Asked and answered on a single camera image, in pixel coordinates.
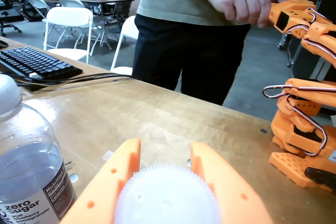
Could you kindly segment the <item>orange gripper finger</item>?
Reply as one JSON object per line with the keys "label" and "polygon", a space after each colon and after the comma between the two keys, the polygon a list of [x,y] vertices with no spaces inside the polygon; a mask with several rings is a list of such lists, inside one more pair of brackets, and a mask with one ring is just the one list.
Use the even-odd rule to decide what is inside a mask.
{"label": "orange gripper finger", "polygon": [[215,150],[193,142],[190,158],[191,170],[216,197],[221,223],[273,223],[259,195]]}
{"label": "orange gripper finger", "polygon": [[81,193],[61,223],[114,223],[117,199],[125,184],[140,169],[141,142],[121,144]]}

